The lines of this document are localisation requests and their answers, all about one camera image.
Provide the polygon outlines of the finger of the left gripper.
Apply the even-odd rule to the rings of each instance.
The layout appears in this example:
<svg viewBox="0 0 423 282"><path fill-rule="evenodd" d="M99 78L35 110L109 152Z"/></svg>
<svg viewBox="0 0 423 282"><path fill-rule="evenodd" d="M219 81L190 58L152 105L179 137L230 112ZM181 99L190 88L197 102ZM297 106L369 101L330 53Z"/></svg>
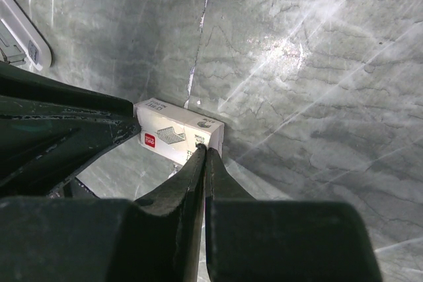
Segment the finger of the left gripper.
<svg viewBox="0 0 423 282"><path fill-rule="evenodd" d="M141 131L134 105L1 64L1 195L48 195Z"/></svg>

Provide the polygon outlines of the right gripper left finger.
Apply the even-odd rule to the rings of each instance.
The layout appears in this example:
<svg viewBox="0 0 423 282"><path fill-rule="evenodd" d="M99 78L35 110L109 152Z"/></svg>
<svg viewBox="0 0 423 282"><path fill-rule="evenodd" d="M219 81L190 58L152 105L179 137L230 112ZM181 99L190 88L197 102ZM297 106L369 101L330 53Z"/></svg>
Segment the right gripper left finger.
<svg viewBox="0 0 423 282"><path fill-rule="evenodd" d="M191 281L206 148L143 197L1 200L2 281Z"/></svg>

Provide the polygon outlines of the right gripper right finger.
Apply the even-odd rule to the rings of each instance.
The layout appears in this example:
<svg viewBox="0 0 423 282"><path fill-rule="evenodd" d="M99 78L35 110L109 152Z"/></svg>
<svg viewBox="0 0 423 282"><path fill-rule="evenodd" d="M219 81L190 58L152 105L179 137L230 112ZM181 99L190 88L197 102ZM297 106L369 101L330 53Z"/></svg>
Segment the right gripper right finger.
<svg viewBox="0 0 423 282"><path fill-rule="evenodd" d="M206 264L212 281L381 281L359 213L333 201L257 200L208 149Z"/></svg>

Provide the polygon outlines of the white stapler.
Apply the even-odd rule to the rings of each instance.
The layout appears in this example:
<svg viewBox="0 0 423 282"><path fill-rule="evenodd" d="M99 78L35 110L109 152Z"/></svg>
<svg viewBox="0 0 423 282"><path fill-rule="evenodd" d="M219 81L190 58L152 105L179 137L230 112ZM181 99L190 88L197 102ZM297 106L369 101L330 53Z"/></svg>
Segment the white stapler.
<svg viewBox="0 0 423 282"><path fill-rule="evenodd" d="M1 61L39 71L52 64L50 47L15 0L1 0Z"/></svg>

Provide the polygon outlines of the white staple box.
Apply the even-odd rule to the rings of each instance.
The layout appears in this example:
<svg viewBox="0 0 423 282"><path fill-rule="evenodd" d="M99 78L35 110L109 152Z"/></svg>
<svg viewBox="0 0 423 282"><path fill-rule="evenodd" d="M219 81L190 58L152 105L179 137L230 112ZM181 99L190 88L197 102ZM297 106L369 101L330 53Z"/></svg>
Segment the white staple box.
<svg viewBox="0 0 423 282"><path fill-rule="evenodd" d="M222 154L223 122L156 98L135 104L134 114L141 127L141 146L180 166L189 160L198 144Z"/></svg>

